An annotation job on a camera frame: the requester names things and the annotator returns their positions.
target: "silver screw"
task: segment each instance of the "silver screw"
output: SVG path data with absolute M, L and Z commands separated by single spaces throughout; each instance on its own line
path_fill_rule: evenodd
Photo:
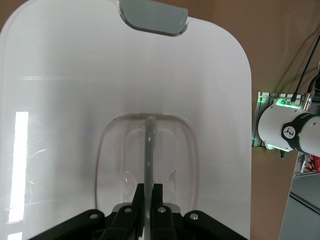
M 93 213 L 89 216 L 90 219 L 96 219 L 98 217 L 98 214 Z
M 132 212 L 132 209 L 130 207 L 127 207 L 125 210 L 124 210 L 125 213 L 131 213 Z
M 190 214 L 190 218 L 191 218 L 192 220 L 198 220 L 198 219 L 199 219 L 199 216 L 198 216 L 198 214 L 191 213 L 191 214 Z
M 163 206 L 161 206 L 161 207 L 158 208 L 158 212 L 159 212 L 159 213 L 162 213 L 162 214 L 163 214 L 163 213 L 165 213 L 166 211 L 167 211 L 167 209 L 166 209 L 165 207 L 163 207 Z

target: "gray latch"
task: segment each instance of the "gray latch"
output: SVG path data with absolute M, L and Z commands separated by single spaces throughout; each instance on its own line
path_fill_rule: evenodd
M 162 35 L 184 32 L 188 9 L 151 0 L 120 0 L 121 17 L 130 27 Z

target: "black strip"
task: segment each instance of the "black strip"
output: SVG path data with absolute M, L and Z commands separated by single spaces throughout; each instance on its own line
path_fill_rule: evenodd
M 317 207 L 316 205 L 313 205 L 311 202 L 305 200 L 304 198 L 298 196 L 294 192 L 290 191 L 289 197 L 292 198 L 293 200 L 296 200 L 298 203 L 302 204 L 318 216 L 320 216 L 320 208 Z

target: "logo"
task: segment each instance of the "logo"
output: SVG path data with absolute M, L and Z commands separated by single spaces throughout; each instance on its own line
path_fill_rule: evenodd
M 294 129 L 293 126 L 287 126 L 284 130 L 283 130 L 283 135 L 287 138 L 287 139 L 293 139 L 296 135 L 296 130 Z

